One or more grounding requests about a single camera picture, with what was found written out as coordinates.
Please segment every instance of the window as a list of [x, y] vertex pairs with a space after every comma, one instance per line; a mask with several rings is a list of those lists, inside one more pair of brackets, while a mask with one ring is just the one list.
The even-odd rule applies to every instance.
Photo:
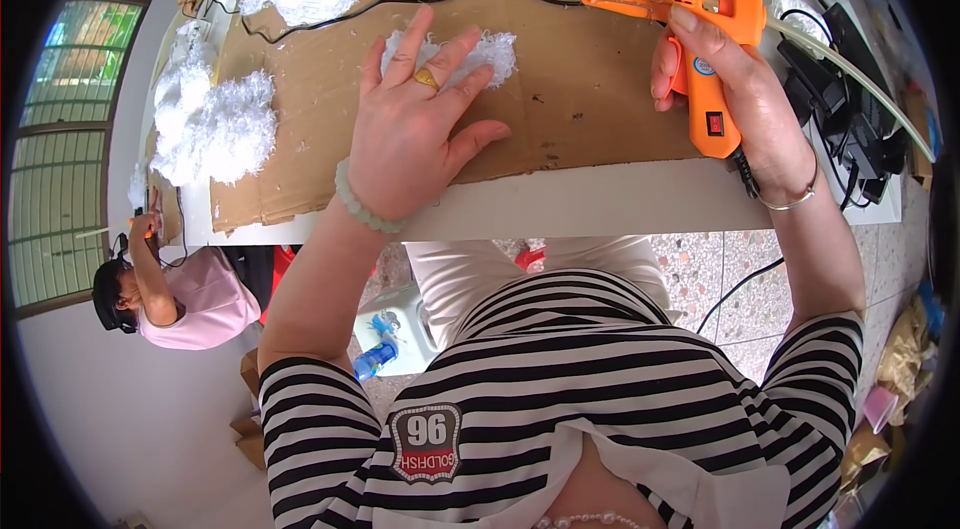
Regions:
[[6, 229], [20, 318], [90, 299], [106, 259], [107, 163], [127, 53], [150, 0], [69, 0], [20, 117]]

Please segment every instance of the white pants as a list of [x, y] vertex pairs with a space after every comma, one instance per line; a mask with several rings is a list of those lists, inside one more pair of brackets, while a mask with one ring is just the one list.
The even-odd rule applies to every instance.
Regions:
[[[526, 276], [492, 241], [408, 242], [407, 254], [430, 332], [440, 348], [459, 319], [507, 283]], [[649, 235], [547, 238], [545, 271], [596, 269], [636, 283], [664, 310], [670, 307], [660, 263]]]

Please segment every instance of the red power switch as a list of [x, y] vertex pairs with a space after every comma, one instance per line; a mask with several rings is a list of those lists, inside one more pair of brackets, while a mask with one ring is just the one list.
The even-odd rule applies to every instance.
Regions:
[[723, 112], [706, 114], [706, 134], [710, 137], [723, 137]]

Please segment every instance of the white table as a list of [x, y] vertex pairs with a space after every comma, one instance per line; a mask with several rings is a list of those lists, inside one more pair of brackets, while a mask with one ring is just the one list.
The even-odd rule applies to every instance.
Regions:
[[[847, 10], [856, 22], [856, 16]], [[214, 7], [210, 40], [222, 43], [232, 20]], [[777, 53], [780, 36], [764, 33], [760, 50], [783, 79], [786, 64]], [[153, 101], [153, 94], [148, 102]], [[819, 138], [805, 127], [826, 169], [830, 163]], [[834, 199], [843, 186], [825, 172]], [[840, 169], [840, 178], [847, 173]], [[188, 246], [301, 244], [320, 214], [298, 215], [290, 223], [253, 224], [229, 236], [211, 228], [210, 185], [181, 189]], [[891, 177], [879, 205], [850, 208], [850, 224], [898, 223], [901, 220], [901, 178]], [[738, 175], [721, 161], [702, 158], [638, 162], [455, 185], [440, 201], [411, 218], [398, 237], [404, 241], [626, 235], [769, 228], [762, 204], [747, 199]]]

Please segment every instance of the blue water bottle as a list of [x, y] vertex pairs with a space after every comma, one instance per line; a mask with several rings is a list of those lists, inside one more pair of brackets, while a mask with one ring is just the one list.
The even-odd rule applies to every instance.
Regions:
[[366, 379], [371, 378], [380, 371], [383, 365], [396, 358], [396, 348], [393, 343], [385, 340], [360, 354], [353, 361], [353, 376], [357, 378], [357, 381], [366, 381]]

